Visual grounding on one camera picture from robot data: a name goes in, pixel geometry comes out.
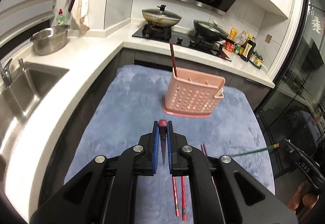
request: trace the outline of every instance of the basket base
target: basket base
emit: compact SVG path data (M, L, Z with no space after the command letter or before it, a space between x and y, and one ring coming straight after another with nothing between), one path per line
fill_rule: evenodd
M170 114L170 115L174 115L174 116L178 116L178 117L184 117L184 118L209 118L211 116L211 113L209 113L209 114L184 114L184 113L180 113L180 112L171 112L171 111L167 110L165 107L165 99L163 99L163 101L162 101L162 110L166 114Z

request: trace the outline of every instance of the pink plastic basket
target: pink plastic basket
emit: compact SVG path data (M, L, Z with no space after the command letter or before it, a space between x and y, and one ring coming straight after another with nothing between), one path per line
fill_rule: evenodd
M170 78L163 110L181 117L210 117L223 99L225 79L198 71L176 67Z

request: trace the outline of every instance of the blue gripper pad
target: blue gripper pad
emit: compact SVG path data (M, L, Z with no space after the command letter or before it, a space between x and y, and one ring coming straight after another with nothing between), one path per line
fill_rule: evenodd
M169 173L172 174L173 171L173 157L172 157L172 145L170 141L170 130L169 123L167 122L167 145L168 145L168 164L169 164Z
M155 145L153 146L152 152L152 171L153 174L157 172L158 167L158 154L159 154L159 126L157 124L156 136L155 136Z

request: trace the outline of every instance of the metal basin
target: metal basin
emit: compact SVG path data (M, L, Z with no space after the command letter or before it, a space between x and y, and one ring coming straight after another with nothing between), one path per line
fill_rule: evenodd
M51 88L69 71L34 63L25 63L25 71L12 74L12 84L0 88L0 186L12 149L28 118Z

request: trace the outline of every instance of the pot lid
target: pot lid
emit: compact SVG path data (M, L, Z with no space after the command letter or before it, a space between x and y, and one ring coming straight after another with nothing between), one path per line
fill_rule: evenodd
M206 28L207 30L213 31L215 33L218 33L224 37L228 37L228 33L226 31L224 31L223 29L221 29L221 27L217 26L217 25L213 25L212 23L209 22L204 22L204 21L198 21L198 20L194 20L194 23L199 24L200 26Z
M172 13L170 11L165 11L165 5L157 6L159 9L143 9L143 13L147 13L153 16L160 15L168 18L173 18L173 19L181 19L181 16L178 16L175 13Z

